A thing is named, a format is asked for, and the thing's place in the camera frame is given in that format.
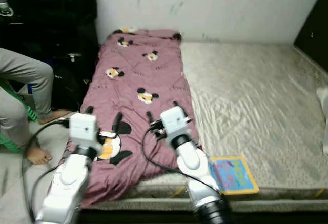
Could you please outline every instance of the foot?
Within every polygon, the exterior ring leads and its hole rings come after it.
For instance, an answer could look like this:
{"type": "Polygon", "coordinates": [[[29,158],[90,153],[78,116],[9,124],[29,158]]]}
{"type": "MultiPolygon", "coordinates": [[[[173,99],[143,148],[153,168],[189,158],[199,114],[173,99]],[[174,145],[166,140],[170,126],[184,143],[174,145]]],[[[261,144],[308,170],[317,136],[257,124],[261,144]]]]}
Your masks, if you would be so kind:
{"type": "Polygon", "coordinates": [[[39,147],[34,147],[27,152],[27,160],[33,164],[46,164],[51,159],[52,156],[39,147]]]}
{"type": "Polygon", "coordinates": [[[52,116],[45,119],[38,119],[39,124],[45,124],[57,118],[63,117],[69,113],[72,113],[70,110],[56,110],[52,113],[52,116]]]}

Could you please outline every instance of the pink blanket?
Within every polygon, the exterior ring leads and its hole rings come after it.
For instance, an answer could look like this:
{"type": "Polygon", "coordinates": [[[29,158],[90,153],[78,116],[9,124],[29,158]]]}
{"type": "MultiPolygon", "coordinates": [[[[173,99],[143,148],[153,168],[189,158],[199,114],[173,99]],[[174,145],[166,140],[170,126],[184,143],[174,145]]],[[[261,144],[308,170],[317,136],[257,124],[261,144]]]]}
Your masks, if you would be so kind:
{"type": "MultiPolygon", "coordinates": [[[[118,112],[123,114],[119,137],[104,144],[104,153],[93,163],[83,207],[115,200],[140,180],[162,173],[146,161],[141,139],[149,127],[147,111],[154,119],[177,101],[193,117],[188,82],[182,71],[179,33],[171,30],[115,31],[102,45],[99,62],[81,110],[94,107],[102,131],[111,131],[118,112]]],[[[198,140],[194,122],[192,137],[198,140]]],[[[153,160],[176,168],[175,152],[152,135],[145,141],[153,160]]]]}

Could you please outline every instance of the book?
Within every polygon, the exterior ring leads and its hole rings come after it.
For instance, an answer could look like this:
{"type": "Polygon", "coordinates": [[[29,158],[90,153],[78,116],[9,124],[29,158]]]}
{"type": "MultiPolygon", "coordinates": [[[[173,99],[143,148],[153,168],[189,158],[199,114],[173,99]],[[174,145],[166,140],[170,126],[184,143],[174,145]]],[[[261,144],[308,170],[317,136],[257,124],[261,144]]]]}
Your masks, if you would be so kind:
{"type": "Polygon", "coordinates": [[[259,192],[258,185],[242,156],[211,157],[209,168],[225,195],[259,192]]]}

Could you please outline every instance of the black cabinet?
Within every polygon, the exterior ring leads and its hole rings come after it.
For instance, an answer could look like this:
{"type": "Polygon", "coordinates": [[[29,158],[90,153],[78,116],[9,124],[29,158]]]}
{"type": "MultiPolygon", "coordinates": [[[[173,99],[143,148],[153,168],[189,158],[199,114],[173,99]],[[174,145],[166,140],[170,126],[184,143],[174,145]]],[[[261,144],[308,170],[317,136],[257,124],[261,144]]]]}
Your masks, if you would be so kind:
{"type": "Polygon", "coordinates": [[[294,44],[328,71],[328,0],[318,0],[294,44]]]}

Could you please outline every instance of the gray floor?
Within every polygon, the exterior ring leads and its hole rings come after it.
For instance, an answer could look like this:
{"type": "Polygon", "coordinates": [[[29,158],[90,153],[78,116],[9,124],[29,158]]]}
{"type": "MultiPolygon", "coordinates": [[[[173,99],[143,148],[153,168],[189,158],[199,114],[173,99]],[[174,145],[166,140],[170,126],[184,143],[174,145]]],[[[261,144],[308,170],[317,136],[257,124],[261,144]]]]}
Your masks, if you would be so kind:
{"type": "MultiPolygon", "coordinates": [[[[30,123],[32,132],[37,131],[41,125],[30,123]]],[[[32,183],[47,169],[58,164],[65,149],[68,130],[60,125],[53,125],[42,131],[38,137],[41,147],[50,152],[53,159],[45,165],[31,166],[27,174],[29,189],[32,183]]],[[[23,224],[29,223],[25,204],[23,201],[22,182],[20,176],[21,155],[12,154],[1,145],[0,148],[0,223],[23,224]]],[[[44,199],[52,179],[49,174],[39,184],[36,196],[36,209],[44,199]]]]}

